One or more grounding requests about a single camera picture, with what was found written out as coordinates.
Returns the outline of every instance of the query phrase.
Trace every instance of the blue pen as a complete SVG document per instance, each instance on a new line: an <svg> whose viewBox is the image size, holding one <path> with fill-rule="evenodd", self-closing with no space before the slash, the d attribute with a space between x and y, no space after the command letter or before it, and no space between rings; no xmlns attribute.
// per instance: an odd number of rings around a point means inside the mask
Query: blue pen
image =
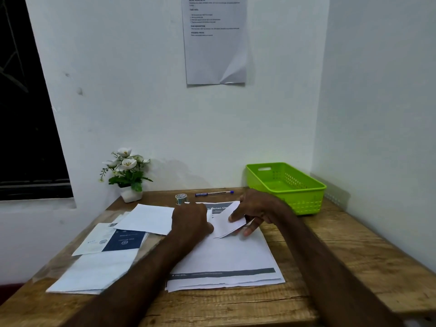
<svg viewBox="0 0 436 327"><path fill-rule="evenodd" d="M195 197L197 196L208 196L208 195L216 195L216 194L233 194L234 191L216 191L213 193L197 193L195 194Z"/></svg>

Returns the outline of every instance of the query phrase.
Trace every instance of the green basket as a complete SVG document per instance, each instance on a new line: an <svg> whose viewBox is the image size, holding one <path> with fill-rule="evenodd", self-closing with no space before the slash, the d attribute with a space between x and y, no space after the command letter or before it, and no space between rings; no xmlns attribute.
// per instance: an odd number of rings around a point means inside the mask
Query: green basket
<svg viewBox="0 0 436 327"><path fill-rule="evenodd" d="M288 203L296 214L315 214L321 209L326 185L286 163L248 164L248 187L264 191Z"/></svg>

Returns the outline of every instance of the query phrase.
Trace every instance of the person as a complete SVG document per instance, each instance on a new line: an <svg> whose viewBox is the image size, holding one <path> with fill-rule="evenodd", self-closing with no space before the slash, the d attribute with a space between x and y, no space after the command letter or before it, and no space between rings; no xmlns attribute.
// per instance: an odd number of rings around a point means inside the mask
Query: person
<svg viewBox="0 0 436 327"><path fill-rule="evenodd" d="M252 220L249 236L263 222L274 223L284 237L325 326L395 327L402 321L362 284L279 198L247 190L229 217ZM66 321L65 327L137 326L173 267L213 232L204 204L177 206L171 231L146 257L102 294Z"/></svg>

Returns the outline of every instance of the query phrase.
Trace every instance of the adhesive tape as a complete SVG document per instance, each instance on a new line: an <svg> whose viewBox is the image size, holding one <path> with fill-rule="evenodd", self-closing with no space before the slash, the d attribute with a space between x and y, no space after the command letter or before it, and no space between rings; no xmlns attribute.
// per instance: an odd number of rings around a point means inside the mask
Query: adhesive tape
<svg viewBox="0 0 436 327"><path fill-rule="evenodd" d="M177 194L176 195L176 204L181 205L184 202L188 202L188 195L186 194Z"/></svg>

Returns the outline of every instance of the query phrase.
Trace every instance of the white wall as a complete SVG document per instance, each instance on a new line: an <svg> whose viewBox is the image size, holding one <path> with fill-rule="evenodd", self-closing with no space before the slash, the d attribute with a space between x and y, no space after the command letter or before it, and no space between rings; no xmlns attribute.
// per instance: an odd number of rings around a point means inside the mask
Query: white wall
<svg viewBox="0 0 436 327"><path fill-rule="evenodd" d="M436 0L330 0L312 167L433 271L435 13Z"/></svg>
<svg viewBox="0 0 436 327"><path fill-rule="evenodd" d="M240 186L247 163L309 171L329 0L248 0L245 87L186 86L181 0L26 1L77 208L0 206L13 247L0 283L30 277L117 197L97 178L120 146L152 159L147 190Z"/></svg>

